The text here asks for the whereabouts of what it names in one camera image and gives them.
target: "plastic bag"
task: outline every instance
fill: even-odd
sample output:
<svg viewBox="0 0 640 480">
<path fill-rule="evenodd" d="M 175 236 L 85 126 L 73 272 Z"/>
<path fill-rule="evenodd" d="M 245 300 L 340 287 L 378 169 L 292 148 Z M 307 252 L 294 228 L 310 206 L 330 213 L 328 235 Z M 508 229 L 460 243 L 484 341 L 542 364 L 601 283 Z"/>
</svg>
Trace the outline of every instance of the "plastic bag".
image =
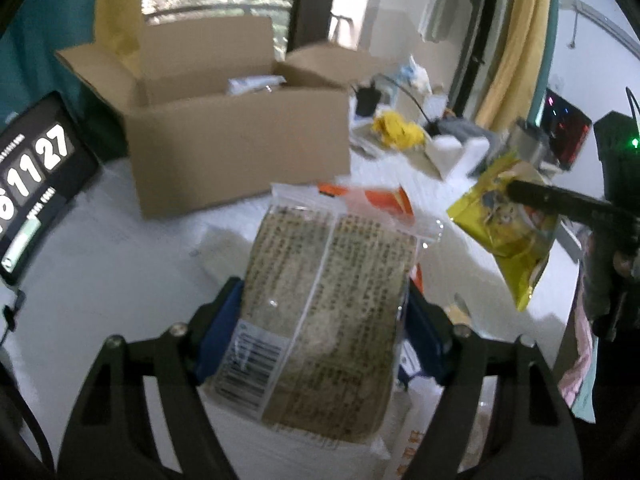
<svg viewBox="0 0 640 480">
<path fill-rule="evenodd" d="M 226 88 L 226 94 L 244 95 L 249 92 L 259 92 L 263 90 L 271 92 L 286 82 L 286 79 L 279 75 L 253 75 L 230 79 Z"/>
<path fill-rule="evenodd" d="M 396 380 L 418 247 L 439 233 L 373 206 L 364 190 L 331 198 L 274 186 L 209 394 L 276 430 L 368 442 Z"/>
<path fill-rule="evenodd" d="M 498 158 L 448 213 L 494 255 L 517 309 L 523 311 L 545 270 L 558 216 L 511 202 L 506 187 L 516 178 L 544 183 L 531 164 L 509 153 Z"/>
</svg>

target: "digital clock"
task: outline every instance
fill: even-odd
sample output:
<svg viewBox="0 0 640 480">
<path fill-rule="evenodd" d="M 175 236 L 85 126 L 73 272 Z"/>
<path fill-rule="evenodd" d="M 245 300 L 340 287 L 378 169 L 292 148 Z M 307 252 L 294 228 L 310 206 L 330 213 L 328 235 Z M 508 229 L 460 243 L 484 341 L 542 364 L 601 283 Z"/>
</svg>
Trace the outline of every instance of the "digital clock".
<svg viewBox="0 0 640 480">
<path fill-rule="evenodd" d="M 56 92 L 0 134 L 0 276 L 17 285 L 30 255 L 98 170 Z"/>
</svg>

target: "yellow snack bag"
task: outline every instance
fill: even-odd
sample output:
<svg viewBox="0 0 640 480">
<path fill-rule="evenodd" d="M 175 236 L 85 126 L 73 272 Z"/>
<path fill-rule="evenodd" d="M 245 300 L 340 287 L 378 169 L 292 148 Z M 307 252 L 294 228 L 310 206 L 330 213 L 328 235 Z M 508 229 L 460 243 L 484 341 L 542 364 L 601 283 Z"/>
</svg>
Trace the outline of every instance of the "yellow snack bag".
<svg viewBox="0 0 640 480">
<path fill-rule="evenodd" d="M 544 184 L 531 164 L 509 153 L 498 158 L 447 212 L 494 255 L 517 309 L 523 311 L 545 270 L 558 216 L 512 202 L 506 187 L 516 179 Z"/>
</svg>

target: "sticker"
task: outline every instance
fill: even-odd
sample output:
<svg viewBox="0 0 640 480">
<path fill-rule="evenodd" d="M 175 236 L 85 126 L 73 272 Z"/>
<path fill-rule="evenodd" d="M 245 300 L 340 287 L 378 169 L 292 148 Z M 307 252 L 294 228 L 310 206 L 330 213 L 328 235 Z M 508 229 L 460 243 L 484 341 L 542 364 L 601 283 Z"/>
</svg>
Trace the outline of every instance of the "sticker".
<svg viewBox="0 0 640 480">
<path fill-rule="evenodd" d="M 288 347 L 288 338 L 241 319 L 213 379 L 213 393 L 259 420 Z"/>
</svg>

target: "yellow cloth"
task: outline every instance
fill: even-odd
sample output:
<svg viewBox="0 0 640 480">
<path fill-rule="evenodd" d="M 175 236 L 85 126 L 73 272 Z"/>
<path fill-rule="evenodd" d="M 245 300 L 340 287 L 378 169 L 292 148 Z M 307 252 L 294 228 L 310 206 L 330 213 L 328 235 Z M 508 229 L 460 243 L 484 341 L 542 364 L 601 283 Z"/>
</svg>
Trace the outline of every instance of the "yellow cloth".
<svg viewBox="0 0 640 480">
<path fill-rule="evenodd" d="M 407 123 L 397 112 L 385 112 L 373 122 L 373 131 L 380 134 L 385 146 L 407 150 L 424 144 L 424 130 L 416 123 Z"/>
<path fill-rule="evenodd" d="M 476 115 L 494 132 L 529 115 L 546 41 L 550 0 L 513 0 L 507 42 L 497 73 Z"/>
<path fill-rule="evenodd" d="M 140 72 L 138 32 L 142 0 L 95 0 L 95 42 L 111 50 L 133 73 Z"/>
</svg>

